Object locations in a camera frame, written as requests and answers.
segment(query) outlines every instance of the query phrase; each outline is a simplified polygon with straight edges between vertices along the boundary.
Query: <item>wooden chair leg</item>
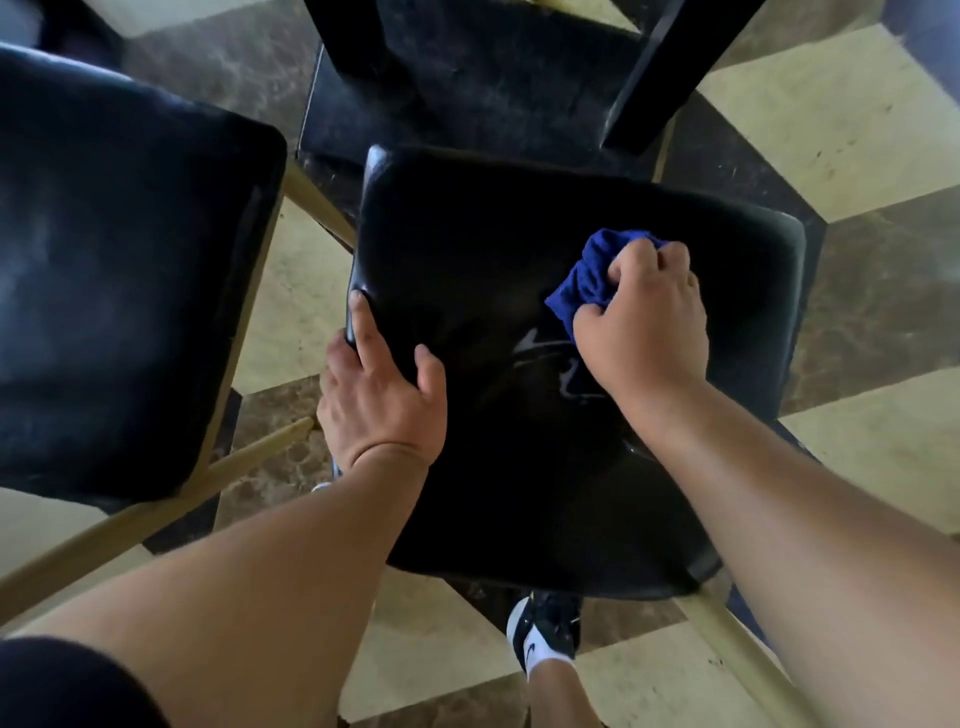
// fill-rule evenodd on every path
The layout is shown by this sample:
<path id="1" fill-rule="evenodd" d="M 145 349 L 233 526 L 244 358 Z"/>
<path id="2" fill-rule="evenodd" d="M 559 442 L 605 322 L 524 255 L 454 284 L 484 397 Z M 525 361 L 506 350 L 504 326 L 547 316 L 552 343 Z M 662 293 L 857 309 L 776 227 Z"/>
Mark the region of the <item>wooden chair leg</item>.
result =
<path id="1" fill-rule="evenodd" d="M 0 578 L 0 625 L 183 517 L 267 458 L 303 440 L 314 421 L 304 418 L 211 465 L 175 497 L 137 503 L 78 533 Z"/>
<path id="2" fill-rule="evenodd" d="M 283 194 L 297 207 L 323 225 L 334 237 L 338 238 L 347 248 L 353 250 L 357 244 L 357 233 L 353 225 L 317 189 L 306 173 L 293 160 L 287 162 L 287 173 L 283 177 Z"/>
<path id="3" fill-rule="evenodd" d="M 781 728 L 813 728 L 823 724 L 804 695 L 724 604 L 703 589 L 674 601 L 774 723 Z"/>

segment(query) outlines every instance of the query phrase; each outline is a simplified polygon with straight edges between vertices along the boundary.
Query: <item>black leather seat cushion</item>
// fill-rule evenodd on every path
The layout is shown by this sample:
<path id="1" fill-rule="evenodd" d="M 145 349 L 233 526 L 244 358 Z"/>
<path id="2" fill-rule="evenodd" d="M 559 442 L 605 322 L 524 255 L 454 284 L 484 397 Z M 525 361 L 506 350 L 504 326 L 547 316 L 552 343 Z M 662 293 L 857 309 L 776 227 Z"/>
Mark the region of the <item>black leather seat cushion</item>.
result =
<path id="1" fill-rule="evenodd" d="M 0 486 L 191 472 L 286 159 L 272 127 L 0 46 Z"/>
<path id="2" fill-rule="evenodd" d="M 584 595 L 689 593 L 720 561 L 688 502 L 543 304 L 599 228 L 685 241 L 709 316 L 709 379 L 777 415 L 804 229 L 755 206 L 623 179 L 374 148 L 351 287 L 401 370 L 446 365 L 449 431 L 390 563 Z"/>

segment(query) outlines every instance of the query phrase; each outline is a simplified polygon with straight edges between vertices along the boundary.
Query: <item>right hand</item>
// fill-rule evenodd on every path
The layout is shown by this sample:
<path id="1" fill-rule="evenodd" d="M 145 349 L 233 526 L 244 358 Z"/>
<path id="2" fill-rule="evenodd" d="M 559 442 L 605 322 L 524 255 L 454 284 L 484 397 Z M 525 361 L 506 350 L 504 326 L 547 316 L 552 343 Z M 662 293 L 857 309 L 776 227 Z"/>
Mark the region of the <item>right hand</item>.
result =
<path id="1" fill-rule="evenodd" d="M 608 275 L 617 289 L 607 310 L 590 303 L 573 319 L 577 348 L 597 383 L 622 407 L 632 398 L 703 382 L 707 313 L 686 245 L 657 251 L 649 240 L 635 240 Z"/>

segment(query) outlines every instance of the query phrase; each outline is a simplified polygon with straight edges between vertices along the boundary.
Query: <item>cleaning rag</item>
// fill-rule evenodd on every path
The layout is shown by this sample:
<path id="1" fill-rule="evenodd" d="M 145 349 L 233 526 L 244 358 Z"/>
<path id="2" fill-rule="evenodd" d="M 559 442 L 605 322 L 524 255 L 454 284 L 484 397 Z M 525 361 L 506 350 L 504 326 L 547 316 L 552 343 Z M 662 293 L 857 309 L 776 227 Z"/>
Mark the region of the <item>cleaning rag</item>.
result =
<path id="1" fill-rule="evenodd" d="M 584 254 L 573 266 L 570 275 L 551 293 L 546 304 L 557 314 L 566 329 L 567 336 L 573 339 L 573 316 L 584 303 L 597 303 L 606 308 L 616 292 L 615 286 L 607 278 L 607 269 L 613 259 L 627 243 L 641 237 L 652 241 L 657 248 L 666 242 L 648 231 L 611 231 L 603 229 L 595 232 L 587 241 Z"/>

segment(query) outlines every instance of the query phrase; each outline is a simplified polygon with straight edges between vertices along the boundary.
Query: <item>forearm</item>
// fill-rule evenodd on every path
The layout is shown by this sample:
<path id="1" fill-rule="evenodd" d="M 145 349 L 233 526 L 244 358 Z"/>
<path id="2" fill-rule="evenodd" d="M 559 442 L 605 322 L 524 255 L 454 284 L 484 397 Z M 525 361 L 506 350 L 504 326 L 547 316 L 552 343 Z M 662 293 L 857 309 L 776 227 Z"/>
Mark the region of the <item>forearm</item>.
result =
<path id="1" fill-rule="evenodd" d="M 100 649 L 175 728 L 314 724 L 335 706 L 426 466 L 372 451 L 329 488 L 94 590 L 27 628 Z"/>
<path id="2" fill-rule="evenodd" d="M 624 410 L 831 719 L 946 721 L 960 665 L 960 549 L 705 383 Z"/>

